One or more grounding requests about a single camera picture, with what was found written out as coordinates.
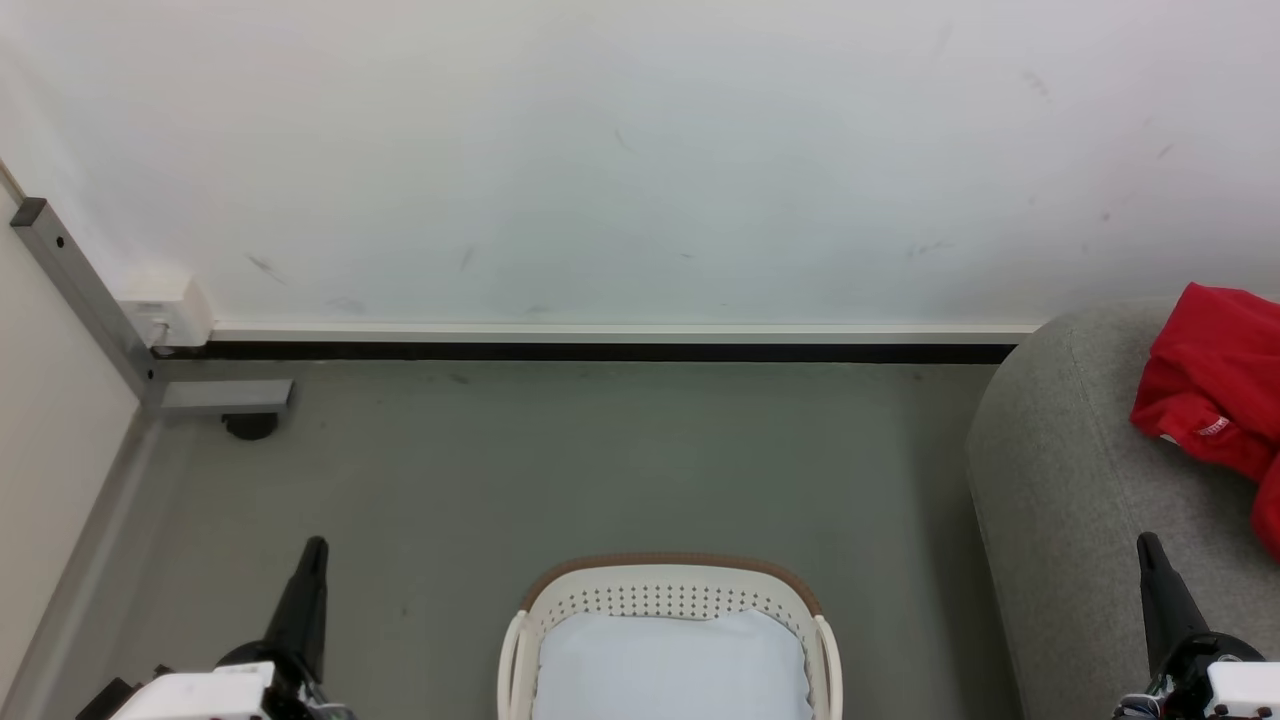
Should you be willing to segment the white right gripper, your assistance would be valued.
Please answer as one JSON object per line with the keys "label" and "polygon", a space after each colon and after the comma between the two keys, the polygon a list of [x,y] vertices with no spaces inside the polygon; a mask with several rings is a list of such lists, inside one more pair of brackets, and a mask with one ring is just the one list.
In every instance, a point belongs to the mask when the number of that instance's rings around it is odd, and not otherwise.
{"label": "white right gripper", "polygon": [[1140,606],[1157,720],[1280,720],[1280,661],[1210,632],[1153,532],[1137,539]]}

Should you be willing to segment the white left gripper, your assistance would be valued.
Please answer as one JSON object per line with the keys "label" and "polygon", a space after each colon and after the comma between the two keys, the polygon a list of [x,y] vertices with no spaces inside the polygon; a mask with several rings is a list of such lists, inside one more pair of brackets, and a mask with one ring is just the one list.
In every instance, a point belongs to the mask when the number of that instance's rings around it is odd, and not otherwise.
{"label": "white left gripper", "polygon": [[307,539],[264,641],[205,673],[165,673],[133,689],[108,720],[353,720],[325,698],[329,543]]}

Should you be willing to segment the red white-striped sports jersey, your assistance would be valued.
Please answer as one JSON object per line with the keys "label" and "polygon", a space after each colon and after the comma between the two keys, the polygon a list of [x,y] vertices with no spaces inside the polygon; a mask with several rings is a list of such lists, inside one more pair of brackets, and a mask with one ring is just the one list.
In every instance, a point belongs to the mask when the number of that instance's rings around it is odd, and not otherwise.
{"label": "red white-striped sports jersey", "polygon": [[1252,530],[1280,562],[1280,304],[1189,283],[1149,347],[1130,421],[1252,480]]}

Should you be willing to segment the white basket with brown rim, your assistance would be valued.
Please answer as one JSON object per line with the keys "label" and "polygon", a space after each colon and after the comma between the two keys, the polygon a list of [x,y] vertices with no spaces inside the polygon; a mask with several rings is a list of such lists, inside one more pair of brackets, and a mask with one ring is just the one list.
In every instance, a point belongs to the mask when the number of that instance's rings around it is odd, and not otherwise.
{"label": "white basket with brown rim", "polygon": [[573,615],[709,621],[746,610],[773,618],[796,635],[813,720],[844,720],[838,643],[809,584],[787,568],[759,559],[681,552],[586,556],[544,571],[503,638],[497,720],[532,720],[541,642]]}

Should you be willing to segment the grey fabric sofa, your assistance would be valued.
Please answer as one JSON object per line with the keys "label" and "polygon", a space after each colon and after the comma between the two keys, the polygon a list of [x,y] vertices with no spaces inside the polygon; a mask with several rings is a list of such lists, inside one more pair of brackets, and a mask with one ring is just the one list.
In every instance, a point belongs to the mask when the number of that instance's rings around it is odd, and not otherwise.
{"label": "grey fabric sofa", "polygon": [[1280,660],[1280,562],[1254,484],[1132,423],[1172,300],[1055,318],[996,370],[966,471],[1023,720],[1110,720],[1149,680],[1137,537],[1160,537],[1210,628]]}

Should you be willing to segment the light blue folded cloth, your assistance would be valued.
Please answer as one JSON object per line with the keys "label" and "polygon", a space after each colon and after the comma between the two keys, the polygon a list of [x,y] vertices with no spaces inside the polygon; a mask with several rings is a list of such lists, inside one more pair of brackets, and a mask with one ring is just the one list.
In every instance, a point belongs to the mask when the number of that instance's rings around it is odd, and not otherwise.
{"label": "light blue folded cloth", "polygon": [[800,639],[755,610],[580,614],[538,655],[531,720],[814,720]]}

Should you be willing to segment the grey partition bottom rail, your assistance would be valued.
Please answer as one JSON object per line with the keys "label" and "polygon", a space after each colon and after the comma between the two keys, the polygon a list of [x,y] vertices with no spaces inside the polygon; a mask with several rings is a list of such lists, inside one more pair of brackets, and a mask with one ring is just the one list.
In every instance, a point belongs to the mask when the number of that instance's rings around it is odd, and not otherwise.
{"label": "grey partition bottom rail", "polygon": [[122,441],[50,602],[0,702],[0,720],[72,720],[108,682],[163,515],[154,464],[164,424],[138,414]]}

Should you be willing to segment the white wall socket box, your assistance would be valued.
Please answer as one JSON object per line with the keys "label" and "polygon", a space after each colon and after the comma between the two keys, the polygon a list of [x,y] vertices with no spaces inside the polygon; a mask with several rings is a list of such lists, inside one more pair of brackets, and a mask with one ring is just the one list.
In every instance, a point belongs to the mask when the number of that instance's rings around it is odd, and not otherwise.
{"label": "white wall socket box", "polygon": [[212,310],[189,274],[138,277],[116,302],[147,348],[197,348],[211,340]]}

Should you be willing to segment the grey metal frame post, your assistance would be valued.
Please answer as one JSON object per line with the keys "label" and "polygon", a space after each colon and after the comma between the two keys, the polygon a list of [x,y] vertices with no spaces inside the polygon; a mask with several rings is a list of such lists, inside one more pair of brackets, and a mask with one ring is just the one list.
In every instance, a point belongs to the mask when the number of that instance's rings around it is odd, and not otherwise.
{"label": "grey metal frame post", "polygon": [[280,418],[288,411],[294,388],[291,379],[168,379],[159,365],[157,351],[145,346],[116,297],[46,199],[22,200],[10,227],[146,410],[160,416],[278,413]]}

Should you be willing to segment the white wall baseboard trim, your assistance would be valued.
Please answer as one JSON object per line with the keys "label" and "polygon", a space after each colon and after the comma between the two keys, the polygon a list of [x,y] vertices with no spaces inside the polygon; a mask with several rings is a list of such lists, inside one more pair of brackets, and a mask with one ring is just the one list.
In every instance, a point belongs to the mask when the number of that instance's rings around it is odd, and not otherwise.
{"label": "white wall baseboard trim", "polygon": [[1019,345],[1039,324],[420,324],[215,322],[219,342],[517,345]]}

